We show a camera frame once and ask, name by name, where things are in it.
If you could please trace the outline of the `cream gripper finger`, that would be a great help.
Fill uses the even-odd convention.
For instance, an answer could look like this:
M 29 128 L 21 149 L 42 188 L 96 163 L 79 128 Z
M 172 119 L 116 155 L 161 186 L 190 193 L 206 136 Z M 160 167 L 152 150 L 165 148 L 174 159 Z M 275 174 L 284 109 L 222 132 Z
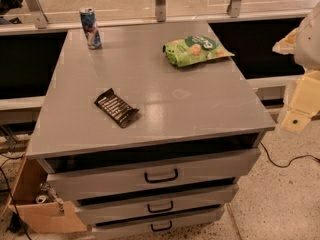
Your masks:
M 284 107 L 281 128 L 302 132 L 320 111 L 320 72 L 308 71 L 286 88 L 288 99 Z
M 293 54 L 295 51 L 296 36 L 297 29 L 293 29 L 273 46 L 272 51 L 282 55 Z

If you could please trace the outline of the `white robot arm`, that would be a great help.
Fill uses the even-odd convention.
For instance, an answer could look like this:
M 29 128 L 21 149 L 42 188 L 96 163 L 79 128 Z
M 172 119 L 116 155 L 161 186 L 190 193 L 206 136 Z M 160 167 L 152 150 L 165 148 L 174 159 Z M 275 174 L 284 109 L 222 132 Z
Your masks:
M 300 133 L 320 111 L 320 2 L 272 51 L 293 54 L 295 63 L 305 70 L 286 86 L 285 105 L 278 117 L 283 130 Z

